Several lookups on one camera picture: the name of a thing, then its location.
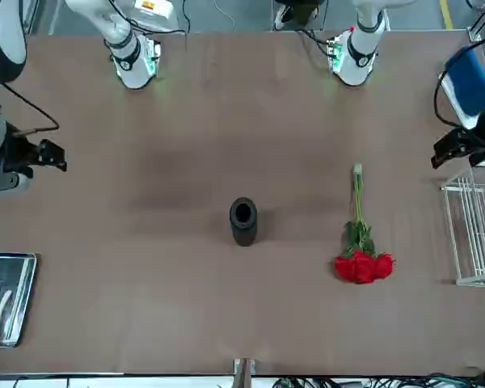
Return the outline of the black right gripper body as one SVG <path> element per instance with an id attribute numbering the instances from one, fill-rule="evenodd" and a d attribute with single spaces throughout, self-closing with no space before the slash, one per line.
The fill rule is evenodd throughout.
<path id="1" fill-rule="evenodd" d="M 39 164 L 39 146 L 21 135 L 14 125 L 7 125 L 2 145 L 2 170 L 32 178 L 32 166 Z"/>

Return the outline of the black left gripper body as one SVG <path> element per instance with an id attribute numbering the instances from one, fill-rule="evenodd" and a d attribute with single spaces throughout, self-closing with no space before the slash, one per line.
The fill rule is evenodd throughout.
<path id="1" fill-rule="evenodd" d="M 485 162 L 485 127 L 465 129 L 465 153 L 471 166 Z"/>

